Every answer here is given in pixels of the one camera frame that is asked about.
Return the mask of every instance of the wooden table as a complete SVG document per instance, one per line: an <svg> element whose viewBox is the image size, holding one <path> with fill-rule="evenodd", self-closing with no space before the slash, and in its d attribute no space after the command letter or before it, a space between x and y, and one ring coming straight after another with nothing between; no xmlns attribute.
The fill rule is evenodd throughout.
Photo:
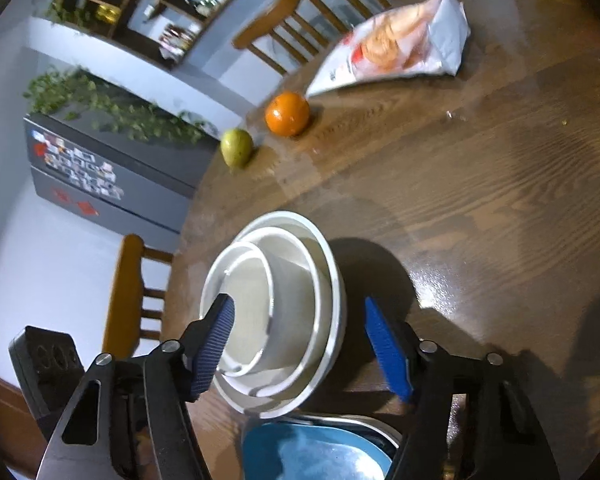
<svg viewBox="0 0 600 480"><path fill-rule="evenodd" d="M196 318L210 264L275 209L307 216L344 275L349 321L303 406L408 427L362 327L373 294L422 338L514 356L564 479L600 449L600 22L581 0L461 0L472 36L458 76L311 99L298 139L267 136L248 168L216 156L182 232L162 322ZM304 89L317 62L290 76ZM248 120L265 130L262 110ZM218 393L190 408L209 469L240 478L242 419Z"/></svg>

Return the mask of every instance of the refrigerator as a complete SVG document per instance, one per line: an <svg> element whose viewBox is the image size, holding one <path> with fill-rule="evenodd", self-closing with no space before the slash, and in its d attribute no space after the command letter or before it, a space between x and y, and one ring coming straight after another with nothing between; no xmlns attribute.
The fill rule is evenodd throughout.
<svg viewBox="0 0 600 480"><path fill-rule="evenodd" d="M149 247L173 252L218 141L139 142L91 128L88 117L24 118L38 196Z"/></svg>

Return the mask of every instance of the pear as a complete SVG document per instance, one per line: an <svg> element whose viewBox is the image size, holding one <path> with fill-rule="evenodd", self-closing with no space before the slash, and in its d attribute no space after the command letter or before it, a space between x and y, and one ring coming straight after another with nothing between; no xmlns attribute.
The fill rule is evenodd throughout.
<svg viewBox="0 0 600 480"><path fill-rule="evenodd" d="M245 130L233 128L222 134L220 151L229 168L242 168L251 157L253 140Z"/></svg>

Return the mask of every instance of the white ceramic bowl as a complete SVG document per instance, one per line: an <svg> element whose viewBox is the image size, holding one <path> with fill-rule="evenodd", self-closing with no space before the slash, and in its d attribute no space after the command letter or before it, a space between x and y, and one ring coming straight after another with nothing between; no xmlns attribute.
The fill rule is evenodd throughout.
<svg viewBox="0 0 600 480"><path fill-rule="evenodd" d="M295 366L269 368L258 373L226 378L227 383L240 393L271 397L290 387L307 367L322 357L331 326L331 284L324 273L318 270L304 244L289 231L280 227L262 227L246 234L242 241L251 242L267 253L307 268L313 282L315 308L312 334L300 361Z"/></svg>
<svg viewBox="0 0 600 480"><path fill-rule="evenodd" d="M300 406L314 392L318 384L331 370L344 338L347 324L346 296L340 271L331 253L327 240L320 230L307 218L288 211L274 211L256 218L245 227L236 237L240 241L249 232L260 227L280 227L302 240L312 259L331 280L331 325L327 345L320 361L314 366L307 367L298 379L286 390L273 397L251 397L233 389L221 373L216 372L214 386L226 402L240 413L246 413L256 418L275 418L286 415Z"/></svg>
<svg viewBox="0 0 600 480"><path fill-rule="evenodd" d="M231 244L206 276L200 317L220 292L235 302L235 322L218 369L228 376L295 365L312 336L309 271L249 242Z"/></svg>

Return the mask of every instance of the metal screw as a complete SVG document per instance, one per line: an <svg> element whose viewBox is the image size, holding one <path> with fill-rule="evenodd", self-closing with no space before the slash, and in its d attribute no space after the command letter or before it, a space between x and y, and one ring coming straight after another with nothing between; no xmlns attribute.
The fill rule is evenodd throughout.
<svg viewBox="0 0 600 480"><path fill-rule="evenodd" d="M162 343L162 351L170 354L171 352L175 352L178 348L180 348L180 343L175 339L169 339Z"/></svg>
<svg viewBox="0 0 600 480"><path fill-rule="evenodd" d="M504 362L504 359L500 354L492 352L487 354L487 362L493 366L500 366Z"/></svg>
<svg viewBox="0 0 600 480"><path fill-rule="evenodd" d="M436 352L436 350L438 350L438 345L436 345L433 341L421 341L420 350L422 350L425 354L433 354Z"/></svg>
<svg viewBox="0 0 600 480"><path fill-rule="evenodd" d="M100 354L96 357L96 364L98 366L108 365L112 359L113 357L111 357L111 354Z"/></svg>

